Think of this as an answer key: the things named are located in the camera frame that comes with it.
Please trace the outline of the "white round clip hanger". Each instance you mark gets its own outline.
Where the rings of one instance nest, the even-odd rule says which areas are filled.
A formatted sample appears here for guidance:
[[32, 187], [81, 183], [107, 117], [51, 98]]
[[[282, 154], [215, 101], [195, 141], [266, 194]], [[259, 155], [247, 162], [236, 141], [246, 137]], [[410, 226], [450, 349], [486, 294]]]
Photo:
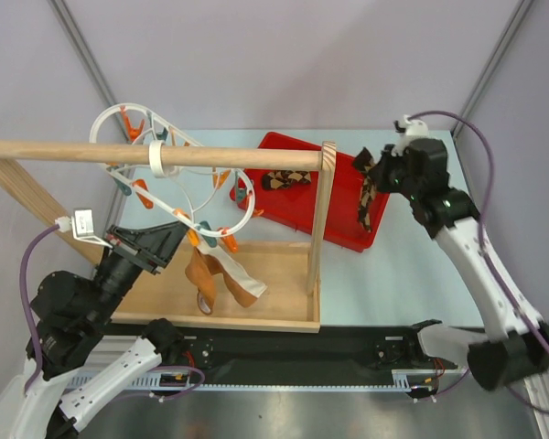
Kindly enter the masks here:
[[[166, 165], [161, 149], [200, 147], [201, 143], [178, 129], [158, 113], [136, 103], [115, 104], [102, 111], [91, 126], [89, 141], [97, 143], [103, 126], [112, 119], [124, 124], [129, 146], [145, 146], [147, 162], [129, 165], [118, 160], [103, 163], [102, 170], [113, 179], [123, 195], [135, 196], [146, 209], [163, 211], [172, 220], [182, 220], [188, 241], [197, 247], [203, 241], [210, 247], [222, 243], [237, 252], [235, 234], [247, 223], [262, 216], [257, 207], [254, 183], [248, 174], [235, 167]], [[234, 184], [234, 200], [244, 213], [235, 223], [226, 219], [207, 219], [207, 206], [214, 203], [226, 183]]]

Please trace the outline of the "orange and cream sock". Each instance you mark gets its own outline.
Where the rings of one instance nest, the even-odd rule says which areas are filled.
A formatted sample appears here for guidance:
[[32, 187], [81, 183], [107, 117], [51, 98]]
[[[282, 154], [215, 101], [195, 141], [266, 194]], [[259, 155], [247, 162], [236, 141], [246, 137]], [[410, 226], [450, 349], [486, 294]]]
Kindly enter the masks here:
[[197, 288], [197, 305], [204, 315], [211, 315], [218, 295], [216, 279], [220, 275], [226, 289], [243, 308], [252, 306], [267, 290], [267, 285], [249, 275], [220, 246], [200, 243], [194, 247], [185, 269], [187, 279]]

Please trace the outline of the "brown argyle sock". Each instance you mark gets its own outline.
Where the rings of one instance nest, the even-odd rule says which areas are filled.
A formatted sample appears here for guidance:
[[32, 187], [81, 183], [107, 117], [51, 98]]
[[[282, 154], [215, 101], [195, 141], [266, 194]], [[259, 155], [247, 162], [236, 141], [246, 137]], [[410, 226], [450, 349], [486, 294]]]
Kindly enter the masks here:
[[376, 198], [376, 186], [374, 185], [370, 172], [375, 162], [370, 151], [363, 147], [354, 157], [352, 167], [362, 176], [361, 192], [358, 205], [358, 222], [364, 230], [372, 232], [371, 225], [371, 204]]
[[261, 178], [263, 190], [282, 190], [296, 185], [310, 185], [311, 174], [308, 171], [272, 170]]

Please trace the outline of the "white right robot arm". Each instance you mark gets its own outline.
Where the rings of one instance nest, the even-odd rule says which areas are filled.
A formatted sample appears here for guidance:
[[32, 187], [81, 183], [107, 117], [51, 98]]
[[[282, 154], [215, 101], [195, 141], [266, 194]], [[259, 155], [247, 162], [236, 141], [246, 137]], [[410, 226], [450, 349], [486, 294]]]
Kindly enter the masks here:
[[436, 320], [418, 325], [404, 343], [404, 357], [424, 367], [435, 357], [469, 369], [486, 391], [495, 391], [549, 370], [549, 322], [510, 278], [479, 225], [470, 196], [449, 185], [443, 142], [417, 138], [403, 150], [386, 145], [369, 171], [375, 188], [399, 193], [415, 220], [454, 264], [483, 323], [482, 332]]

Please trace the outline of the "aluminium mounting rail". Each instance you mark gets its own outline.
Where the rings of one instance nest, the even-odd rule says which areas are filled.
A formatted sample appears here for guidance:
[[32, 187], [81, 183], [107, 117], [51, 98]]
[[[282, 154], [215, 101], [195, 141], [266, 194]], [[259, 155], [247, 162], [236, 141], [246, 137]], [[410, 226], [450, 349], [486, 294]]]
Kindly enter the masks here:
[[170, 369], [138, 373], [126, 389], [385, 391], [424, 398], [464, 367], [422, 352], [408, 327], [322, 327], [314, 334], [190, 330]]

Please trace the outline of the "light blue table mat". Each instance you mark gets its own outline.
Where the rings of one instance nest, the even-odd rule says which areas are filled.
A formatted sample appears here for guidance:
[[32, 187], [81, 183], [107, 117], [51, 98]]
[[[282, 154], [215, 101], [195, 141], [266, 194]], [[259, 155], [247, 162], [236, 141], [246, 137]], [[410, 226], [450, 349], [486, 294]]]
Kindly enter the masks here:
[[[367, 147], [374, 157], [398, 138], [392, 130], [274, 130], [338, 153], [356, 155]], [[190, 258], [187, 239], [160, 275], [144, 273], [114, 316], [121, 323], [147, 323], [157, 316], [179, 326], [307, 329], [323, 326], [410, 326], [439, 319], [455, 327], [483, 327], [475, 302], [458, 271], [414, 219], [409, 203], [392, 194], [372, 246], [355, 252], [324, 241], [320, 294], [306, 294], [310, 236], [269, 219], [252, 219], [236, 233], [240, 251], [233, 258], [252, 277], [268, 285], [248, 308], [238, 305], [217, 277], [213, 314], [197, 306], [197, 289], [185, 277]], [[259, 253], [247, 242], [282, 242]]]

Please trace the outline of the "wooden rack with tray base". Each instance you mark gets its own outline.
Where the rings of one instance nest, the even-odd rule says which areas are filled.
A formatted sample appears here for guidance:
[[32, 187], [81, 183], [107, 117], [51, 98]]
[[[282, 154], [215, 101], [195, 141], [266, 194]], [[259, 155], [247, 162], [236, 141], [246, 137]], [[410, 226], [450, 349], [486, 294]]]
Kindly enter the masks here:
[[310, 242], [238, 243], [224, 232], [216, 247], [184, 241], [160, 274], [137, 280], [113, 321], [145, 324], [164, 317], [180, 327], [316, 333], [321, 326], [321, 250], [336, 158], [332, 142], [316, 151], [298, 151], [0, 141], [0, 186], [38, 219], [51, 223], [63, 207], [21, 166], [24, 159], [315, 171]]

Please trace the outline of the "red plastic tray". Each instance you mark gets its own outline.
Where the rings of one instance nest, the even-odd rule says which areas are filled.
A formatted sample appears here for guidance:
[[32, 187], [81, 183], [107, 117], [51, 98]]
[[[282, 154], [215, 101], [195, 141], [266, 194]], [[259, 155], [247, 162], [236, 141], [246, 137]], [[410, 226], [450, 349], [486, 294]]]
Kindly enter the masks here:
[[[371, 204], [372, 232], [358, 222], [358, 205], [362, 176], [352, 167], [354, 156], [338, 152], [324, 239], [341, 247], [363, 252], [371, 247], [389, 196], [376, 195]], [[246, 168], [256, 196], [255, 212], [259, 216], [309, 234], [312, 231], [318, 172], [311, 174], [310, 185], [296, 185], [282, 190], [263, 190], [262, 176], [272, 170]]]

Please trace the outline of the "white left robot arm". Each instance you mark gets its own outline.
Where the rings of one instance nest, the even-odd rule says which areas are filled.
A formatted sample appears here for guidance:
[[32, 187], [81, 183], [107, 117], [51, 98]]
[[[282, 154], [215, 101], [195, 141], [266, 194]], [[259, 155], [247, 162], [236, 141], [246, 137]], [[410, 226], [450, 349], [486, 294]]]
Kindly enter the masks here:
[[183, 335], [158, 318], [120, 358], [77, 390], [66, 391], [141, 273], [166, 268], [186, 233], [180, 221], [140, 230], [112, 226], [91, 279], [57, 271], [41, 282], [30, 303], [38, 325], [24, 371], [0, 395], [0, 438], [76, 438], [134, 380], [181, 360]]

